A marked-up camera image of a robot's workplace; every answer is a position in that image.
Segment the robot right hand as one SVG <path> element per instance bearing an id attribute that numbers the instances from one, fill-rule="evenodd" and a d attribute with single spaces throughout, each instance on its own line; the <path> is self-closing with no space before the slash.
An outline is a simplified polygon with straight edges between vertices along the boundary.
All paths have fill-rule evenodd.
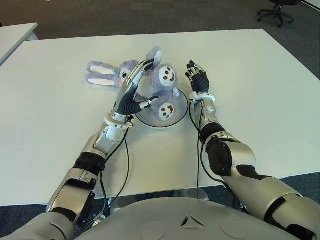
<path id="1" fill-rule="evenodd" d="M 208 93 L 210 82 L 206 71 L 192 60 L 189 61 L 186 68 L 187 72 L 185 75 L 189 79 L 192 90 L 197 94 Z"/>

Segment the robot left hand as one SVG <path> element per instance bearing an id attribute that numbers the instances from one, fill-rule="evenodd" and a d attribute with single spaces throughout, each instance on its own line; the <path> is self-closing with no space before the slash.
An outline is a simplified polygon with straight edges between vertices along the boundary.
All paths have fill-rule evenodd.
<path id="1" fill-rule="evenodd" d="M 139 82 L 144 74 L 154 66 L 154 59 L 149 59 L 139 63 L 127 76 L 117 95 L 113 106 L 113 111 L 119 115 L 130 116 L 151 107 L 160 98 L 153 96 L 148 100 L 136 102 L 134 95 L 138 89 Z"/>

